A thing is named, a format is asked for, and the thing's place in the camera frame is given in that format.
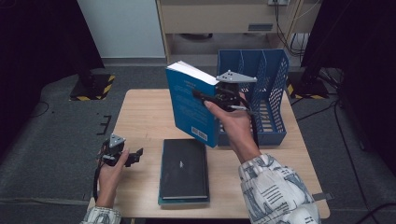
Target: blue book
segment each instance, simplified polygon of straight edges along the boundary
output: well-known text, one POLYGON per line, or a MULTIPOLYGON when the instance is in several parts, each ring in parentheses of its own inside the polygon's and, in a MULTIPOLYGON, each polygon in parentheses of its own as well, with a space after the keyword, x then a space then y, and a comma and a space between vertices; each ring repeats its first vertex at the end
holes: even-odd
POLYGON ((169 65, 166 78, 176 127, 207 146, 215 147, 219 141, 219 120, 201 99, 192 95, 192 91, 214 96, 219 82, 215 77, 183 62, 169 65))

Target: wooden table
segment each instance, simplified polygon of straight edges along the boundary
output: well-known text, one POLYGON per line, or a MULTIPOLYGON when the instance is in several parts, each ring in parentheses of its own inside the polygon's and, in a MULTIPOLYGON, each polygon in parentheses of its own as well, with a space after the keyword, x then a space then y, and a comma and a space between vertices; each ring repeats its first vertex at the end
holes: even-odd
MULTIPOLYGON (((263 147, 279 162, 293 167, 312 194, 321 193, 318 177, 306 150, 300 129, 286 95, 281 114, 287 134, 280 146, 263 147)), ((176 128, 169 90, 130 90, 125 95, 114 134, 126 138, 135 152, 144 148, 139 163, 124 168, 115 208, 123 217, 248 218, 240 189, 240 165, 229 147, 207 149, 210 204, 164 209, 158 205, 163 139, 191 138, 176 128)), ((321 218, 330 215, 326 201, 317 202, 321 218)))

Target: blue file holder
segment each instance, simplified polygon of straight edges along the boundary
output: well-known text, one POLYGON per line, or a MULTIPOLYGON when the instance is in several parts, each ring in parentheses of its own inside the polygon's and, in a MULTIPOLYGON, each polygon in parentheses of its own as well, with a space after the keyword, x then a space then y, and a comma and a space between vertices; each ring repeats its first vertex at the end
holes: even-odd
MULTIPOLYGON (((280 114, 280 104, 289 72, 289 59, 283 49, 222 49, 218 54, 218 75, 228 70, 249 77, 255 83, 241 83, 243 92, 256 113, 260 146, 280 145, 286 129, 280 114)), ((219 146, 230 145, 222 125, 219 146)))

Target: hand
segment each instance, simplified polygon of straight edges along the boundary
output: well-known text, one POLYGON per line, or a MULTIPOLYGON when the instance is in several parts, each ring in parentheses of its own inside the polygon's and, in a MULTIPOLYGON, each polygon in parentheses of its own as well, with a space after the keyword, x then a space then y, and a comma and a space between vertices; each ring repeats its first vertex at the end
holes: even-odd
POLYGON ((117 186, 120 183, 122 168, 128 160, 129 148, 124 149, 115 166, 103 164, 99 174, 100 192, 96 201, 97 207, 113 208, 117 186))
POLYGON ((241 163, 261 155, 251 135, 248 112, 241 110, 227 112, 209 101, 205 101, 205 106, 216 118, 221 120, 229 137, 230 146, 241 163))

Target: floor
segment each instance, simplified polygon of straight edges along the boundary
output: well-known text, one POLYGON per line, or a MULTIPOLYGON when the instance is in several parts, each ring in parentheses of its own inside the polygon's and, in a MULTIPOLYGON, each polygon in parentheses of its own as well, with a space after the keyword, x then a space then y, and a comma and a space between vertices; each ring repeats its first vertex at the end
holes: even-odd
MULTIPOLYGON (((171 62, 183 60, 216 74, 218 49, 269 48, 265 35, 175 37, 171 62)), ((301 71, 290 56, 290 70, 301 71)), ((69 101, 77 76, 49 84, 19 138, 0 166, 0 224, 79 223, 92 193, 94 156, 114 129, 123 96, 129 89, 166 89, 165 63, 107 64, 116 76, 105 100, 69 101), (110 117, 105 135, 102 125, 110 117)), ((338 78, 336 70, 330 70, 338 78)), ((331 215, 322 223, 358 223, 369 211, 396 203, 396 176, 374 151, 363 151, 335 89, 329 98, 290 99, 331 215)), ((395 223, 396 206, 375 211, 360 223, 395 223)), ((192 220, 138 219, 136 223, 196 223, 192 220)), ((207 220, 237 223, 232 220, 207 220)))

